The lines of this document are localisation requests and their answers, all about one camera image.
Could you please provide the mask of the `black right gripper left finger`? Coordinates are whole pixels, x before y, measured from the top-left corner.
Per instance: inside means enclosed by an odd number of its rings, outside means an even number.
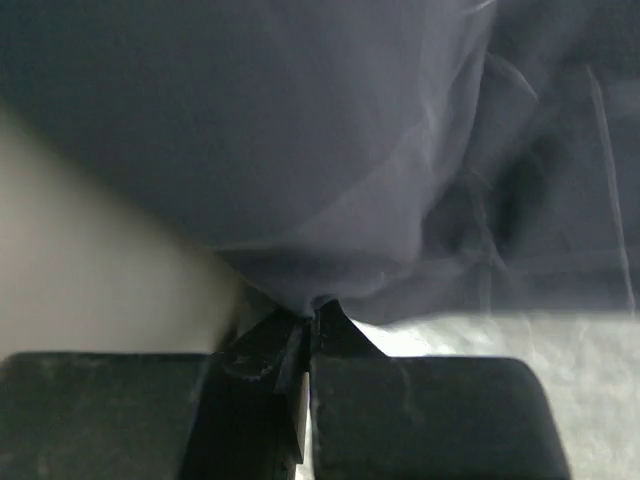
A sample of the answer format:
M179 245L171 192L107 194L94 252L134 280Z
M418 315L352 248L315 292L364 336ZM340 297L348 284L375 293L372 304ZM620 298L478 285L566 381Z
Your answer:
M1 364L1 475L291 479L305 334L278 311L213 354L14 354Z

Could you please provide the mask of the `dark grey checked pillowcase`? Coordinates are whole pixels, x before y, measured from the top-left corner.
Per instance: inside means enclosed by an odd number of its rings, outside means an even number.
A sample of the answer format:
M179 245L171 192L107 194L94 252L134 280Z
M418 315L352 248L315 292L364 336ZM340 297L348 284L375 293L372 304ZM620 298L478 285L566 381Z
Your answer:
M635 1L5 1L1 100L300 313L639 312Z

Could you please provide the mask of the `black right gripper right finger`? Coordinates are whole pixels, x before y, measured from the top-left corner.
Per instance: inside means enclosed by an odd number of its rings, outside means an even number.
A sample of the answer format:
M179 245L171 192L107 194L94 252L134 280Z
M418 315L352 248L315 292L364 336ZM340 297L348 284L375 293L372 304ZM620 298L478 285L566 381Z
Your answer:
M391 357L337 302L310 326L319 479L567 479L545 390L512 357Z

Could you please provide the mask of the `cream white pillow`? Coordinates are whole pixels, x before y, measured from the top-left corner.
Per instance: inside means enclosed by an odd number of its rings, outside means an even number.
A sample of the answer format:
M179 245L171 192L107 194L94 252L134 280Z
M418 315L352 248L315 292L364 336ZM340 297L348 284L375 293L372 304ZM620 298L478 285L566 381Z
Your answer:
M245 330L244 282L1 117L1 352L208 352Z

